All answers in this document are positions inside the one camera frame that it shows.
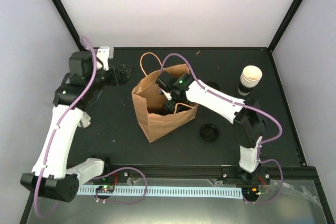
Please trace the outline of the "brown paper bag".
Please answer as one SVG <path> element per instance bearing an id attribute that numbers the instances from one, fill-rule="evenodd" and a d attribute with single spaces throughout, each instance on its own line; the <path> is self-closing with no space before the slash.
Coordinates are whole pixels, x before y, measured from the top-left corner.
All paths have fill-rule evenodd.
<path id="1" fill-rule="evenodd" d="M 164 112 L 164 103 L 168 101 L 165 95 L 159 94 L 159 87 L 155 81 L 160 70 L 147 73 L 143 67 L 144 56 L 152 55 L 152 52 L 144 53 L 140 58 L 140 68 L 144 78 L 131 91 L 136 119 L 144 135 L 150 143 L 176 130 L 196 117 L 198 105 L 188 105 L 179 102 L 173 107 L 172 112 Z"/>

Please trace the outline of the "single black paper cup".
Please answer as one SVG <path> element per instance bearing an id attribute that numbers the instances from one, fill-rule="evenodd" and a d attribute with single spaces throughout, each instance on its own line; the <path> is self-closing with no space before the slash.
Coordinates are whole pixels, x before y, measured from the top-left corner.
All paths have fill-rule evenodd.
<path id="1" fill-rule="evenodd" d="M 165 102 L 161 109 L 158 110 L 157 114 L 159 115 L 168 115 L 175 113 L 175 104 L 170 101 Z"/>

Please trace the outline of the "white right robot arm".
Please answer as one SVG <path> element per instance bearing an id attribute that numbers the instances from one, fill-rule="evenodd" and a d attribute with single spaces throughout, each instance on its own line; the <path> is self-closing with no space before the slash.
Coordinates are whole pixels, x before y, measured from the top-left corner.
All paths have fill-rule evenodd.
<path id="1" fill-rule="evenodd" d="M 194 79 L 189 73 L 176 78 L 163 71 L 155 84 L 167 98 L 163 105 L 165 113 L 175 113 L 178 103 L 187 105 L 196 103 L 229 121 L 234 126 L 239 142 L 239 179 L 245 184 L 250 184 L 258 177 L 256 170 L 260 163 L 258 146 L 263 138 L 266 122 L 256 111 L 244 107 L 245 100 L 230 97 L 201 80 Z"/>

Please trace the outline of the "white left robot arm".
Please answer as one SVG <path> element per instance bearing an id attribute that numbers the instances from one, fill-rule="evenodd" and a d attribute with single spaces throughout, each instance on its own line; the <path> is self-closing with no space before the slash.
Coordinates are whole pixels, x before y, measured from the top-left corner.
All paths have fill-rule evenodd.
<path id="1" fill-rule="evenodd" d="M 108 181 L 113 174 L 110 158 L 93 156 L 67 168 L 67 159 L 75 131 L 87 127 L 86 108 L 94 93 L 104 86 L 127 84 L 132 66 L 111 64 L 107 50 L 99 49 L 94 58 L 89 51 L 78 51 L 69 58 L 69 72 L 55 91 L 50 128 L 42 152 L 30 173 L 20 183 L 34 196 L 72 201 L 81 185 L 97 177 Z"/>

